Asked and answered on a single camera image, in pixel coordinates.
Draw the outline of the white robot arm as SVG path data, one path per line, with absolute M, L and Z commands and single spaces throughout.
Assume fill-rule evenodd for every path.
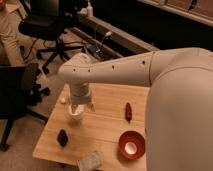
M 147 171 L 213 171 L 212 51 L 177 48 L 103 62 L 78 53 L 58 74 L 76 105 L 91 101 L 91 83 L 147 87 Z

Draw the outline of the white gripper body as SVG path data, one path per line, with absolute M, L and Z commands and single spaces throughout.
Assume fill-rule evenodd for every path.
M 70 100 L 73 105 L 86 105 L 90 110 L 94 110 L 92 91 L 89 88 L 72 87 L 70 89 Z

